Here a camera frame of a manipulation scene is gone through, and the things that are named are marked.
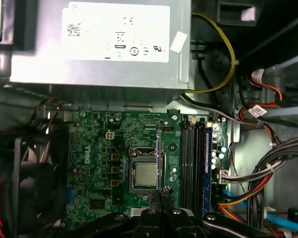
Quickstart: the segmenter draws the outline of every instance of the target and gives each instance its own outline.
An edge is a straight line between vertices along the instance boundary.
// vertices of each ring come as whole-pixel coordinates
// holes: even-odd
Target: motherboard
[[[70,125],[68,228],[111,212],[131,215],[149,207],[156,189],[172,192],[175,207],[210,211],[211,171],[227,146],[220,117],[65,111],[64,119]],[[199,196],[189,202],[192,191]]]

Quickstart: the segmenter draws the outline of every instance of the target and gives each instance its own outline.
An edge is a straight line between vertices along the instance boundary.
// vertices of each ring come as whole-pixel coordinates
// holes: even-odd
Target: green circuit board
[[[179,205],[181,115],[65,111],[70,125],[66,225],[75,229],[111,212],[149,207],[149,191],[172,187]],[[214,123],[226,145],[226,123]],[[156,147],[161,146],[157,177]]]

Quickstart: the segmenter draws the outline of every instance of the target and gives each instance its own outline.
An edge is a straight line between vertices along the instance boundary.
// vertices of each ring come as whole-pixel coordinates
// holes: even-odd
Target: power supply label
[[[70,2],[63,9],[67,60],[169,62],[169,38],[168,6]]]

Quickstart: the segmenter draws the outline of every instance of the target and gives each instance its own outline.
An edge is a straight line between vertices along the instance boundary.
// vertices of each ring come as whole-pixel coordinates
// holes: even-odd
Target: cpu socket
[[[132,148],[129,154],[129,192],[150,194],[157,187],[157,162],[154,148]]]

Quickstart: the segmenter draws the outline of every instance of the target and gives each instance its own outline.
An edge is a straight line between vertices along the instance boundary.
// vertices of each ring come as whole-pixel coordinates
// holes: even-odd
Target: cooling fan
[[[66,148],[64,135],[40,134],[16,139],[12,237],[40,231],[60,218],[66,202]]]

